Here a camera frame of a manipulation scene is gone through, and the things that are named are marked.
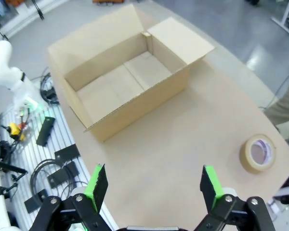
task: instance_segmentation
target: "person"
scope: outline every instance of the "person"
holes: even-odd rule
[[[265,109],[264,114],[274,126],[289,121],[289,87],[281,99]]]

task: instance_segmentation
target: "box flap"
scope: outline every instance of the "box flap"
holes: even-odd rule
[[[58,68],[65,75],[77,66],[116,44],[143,32],[132,4],[100,17],[49,47],[60,59]]]
[[[168,18],[156,24],[148,29],[148,32],[187,65],[214,49],[212,44],[173,18]]]

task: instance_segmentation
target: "floor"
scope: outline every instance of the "floor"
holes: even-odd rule
[[[289,75],[289,36],[270,19],[272,11],[268,6],[274,1],[263,0],[260,7],[252,7],[244,0],[155,0],[228,49],[272,92]],[[117,7],[120,6],[101,6],[96,10],[91,0],[71,0],[63,4],[46,14],[44,21],[36,20],[10,39],[11,66],[21,68],[29,78],[41,75],[48,65],[46,48],[50,44]],[[0,88],[0,95],[5,96],[0,98],[3,111],[12,95],[4,88]],[[275,226],[278,231],[286,227],[289,230],[289,209],[277,217]]]

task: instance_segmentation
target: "black rectangular plate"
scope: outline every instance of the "black rectangular plate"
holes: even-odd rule
[[[68,146],[64,149],[61,149],[54,153],[54,156],[57,160],[60,160],[61,162],[65,163],[68,160],[72,160],[74,158],[77,158],[80,156],[78,148],[75,144],[72,144],[71,146]]]
[[[53,117],[45,117],[43,125],[39,132],[37,145],[44,147],[47,144],[47,140],[50,136],[50,132],[52,131],[54,121],[55,121],[55,118]]]
[[[26,206],[28,213],[32,213],[33,211],[40,208],[41,204],[38,203],[39,198],[43,200],[46,197],[48,197],[47,191],[45,189],[43,189],[42,191],[39,191],[37,194],[35,194],[34,196],[32,196],[28,200],[26,200],[25,206]]]
[[[67,170],[71,173],[73,177],[79,174],[75,163],[72,161],[71,163],[65,165],[63,168],[59,169],[58,171],[52,173],[47,177],[50,187],[52,189],[68,181],[68,175],[66,174],[66,170],[64,168],[67,168]]]

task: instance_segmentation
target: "screw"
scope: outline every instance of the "screw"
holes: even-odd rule
[[[82,201],[82,196],[78,196],[78,197],[76,197],[76,201]]]
[[[258,201],[257,201],[256,199],[252,199],[252,200],[251,200],[251,203],[252,203],[253,205],[257,205],[257,204],[258,204]]]
[[[50,201],[50,203],[52,203],[52,204],[56,204],[57,203],[57,199],[56,198],[53,198],[51,201]]]
[[[225,197],[225,200],[226,200],[226,202],[232,202],[231,196],[226,196],[226,197]]]

